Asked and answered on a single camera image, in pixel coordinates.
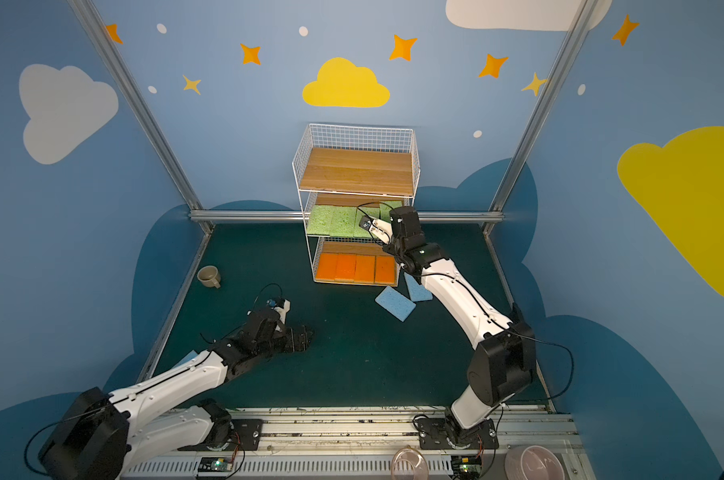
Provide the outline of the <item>green sponge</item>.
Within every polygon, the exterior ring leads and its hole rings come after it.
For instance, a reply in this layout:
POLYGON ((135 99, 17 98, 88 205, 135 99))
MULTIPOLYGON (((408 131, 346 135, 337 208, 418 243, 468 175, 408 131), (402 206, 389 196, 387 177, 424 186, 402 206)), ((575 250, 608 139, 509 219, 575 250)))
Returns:
POLYGON ((391 212, 396 209, 403 206, 403 203, 401 201, 394 201, 394 200, 388 200, 388 201, 381 201, 379 203, 379 218, 381 220, 384 220, 386 222, 391 221, 391 212))
POLYGON ((356 214, 355 207, 333 206, 329 235, 331 237, 353 238, 357 228, 356 214))
POLYGON ((330 205, 315 205, 310 213, 306 233, 310 236, 329 236, 332 233, 336 208, 330 205))
POLYGON ((372 206, 358 207, 355 210, 355 229, 353 236, 355 238, 371 239, 373 235, 368 230, 368 227, 374 220, 380 218, 380 208, 372 206))

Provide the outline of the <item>blue sponge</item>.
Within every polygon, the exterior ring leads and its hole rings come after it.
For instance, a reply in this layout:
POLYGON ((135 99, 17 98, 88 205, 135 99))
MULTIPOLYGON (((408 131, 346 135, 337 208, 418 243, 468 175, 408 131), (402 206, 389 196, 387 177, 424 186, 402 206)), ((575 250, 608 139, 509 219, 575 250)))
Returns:
POLYGON ((185 363, 188 363, 189 361, 194 360, 199 353, 197 351, 190 351, 187 355, 185 355, 181 360, 179 360, 175 365, 174 368, 180 367, 181 365, 184 365, 185 363))
POLYGON ((375 302, 401 322, 405 322, 416 308, 412 300, 390 286, 376 297, 375 302))
POLYGON ((409 298, 412 302, 426 302, 433 299, 433 294, 423 285, 421 285, 415 277, 406 273, 404 275, 409 298))

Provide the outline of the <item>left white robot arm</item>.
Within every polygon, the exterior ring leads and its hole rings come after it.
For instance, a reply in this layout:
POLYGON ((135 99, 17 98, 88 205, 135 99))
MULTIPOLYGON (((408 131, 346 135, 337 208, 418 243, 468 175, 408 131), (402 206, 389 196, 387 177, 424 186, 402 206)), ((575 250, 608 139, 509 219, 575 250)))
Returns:
POLYGON ((278 354, 304 352, 313 340, 305 325, 290 326, 290 306, 249 312, 247 321, 192 359, 135 385, 81 393, 37 459, 52 479, 118 479, 131 467, 179 448, 232 445, 239 434, 229 411, 214 400, 178 405, 229 383, 278 354))

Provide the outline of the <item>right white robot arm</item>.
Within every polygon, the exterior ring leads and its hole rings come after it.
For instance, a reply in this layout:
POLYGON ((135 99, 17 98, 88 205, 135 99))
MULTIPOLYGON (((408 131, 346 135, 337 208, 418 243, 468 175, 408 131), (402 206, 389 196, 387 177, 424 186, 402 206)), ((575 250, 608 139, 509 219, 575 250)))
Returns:
POLYGON ((513 321, 493 307, 459 272, 447 252, 426 240, 413 207, 393 209, 390 220, 384 250, 442 303, 474 348, 467 369, 468 387, 450 407, 453 422, 459 429, 469 430, 533 383, 534 332, 524 321, 513 321))

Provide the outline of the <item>beige mug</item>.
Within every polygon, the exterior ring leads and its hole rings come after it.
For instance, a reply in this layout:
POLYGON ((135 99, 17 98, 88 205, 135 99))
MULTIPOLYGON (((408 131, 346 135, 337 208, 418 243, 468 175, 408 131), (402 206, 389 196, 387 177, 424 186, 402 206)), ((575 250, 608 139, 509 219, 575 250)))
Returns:
POLYGON ((196 275, 197 280, 207 288, 219 289, 221 287, 221 274, 216 266, 202 267, 196 275))

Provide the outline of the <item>pink divided bowl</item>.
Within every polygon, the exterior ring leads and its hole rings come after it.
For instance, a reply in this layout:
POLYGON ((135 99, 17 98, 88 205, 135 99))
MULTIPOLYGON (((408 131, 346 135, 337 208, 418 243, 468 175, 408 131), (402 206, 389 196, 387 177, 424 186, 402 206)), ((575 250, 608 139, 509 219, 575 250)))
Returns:
POLYGON ((509 480, 565 480, 558 457, 539 445, 517 446, 506 454, 504 470, 509 480))

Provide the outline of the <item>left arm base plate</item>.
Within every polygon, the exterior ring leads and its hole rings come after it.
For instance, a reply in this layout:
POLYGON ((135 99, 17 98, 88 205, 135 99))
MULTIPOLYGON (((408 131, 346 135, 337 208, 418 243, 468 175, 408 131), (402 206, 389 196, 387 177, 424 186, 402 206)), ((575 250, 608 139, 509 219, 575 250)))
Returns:
POLYGON ((236 447, 247 452, 257 451, 263 427, 261 419, 233 419, 223 430, 223 436, 211 433, 205 442, 180 447, 179 451, 233 451, 236 447))

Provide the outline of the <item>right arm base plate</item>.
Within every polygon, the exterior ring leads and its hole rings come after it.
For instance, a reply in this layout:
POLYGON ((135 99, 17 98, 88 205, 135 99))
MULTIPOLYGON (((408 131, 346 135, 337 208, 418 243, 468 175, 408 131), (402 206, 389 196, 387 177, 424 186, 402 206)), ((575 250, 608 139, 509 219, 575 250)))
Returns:
POLYGON ((416 415, 412 420, 422 450, 488 450, 499 447, 498 434, 492 419, 471 428, 463 428, 457 420, 416 415))

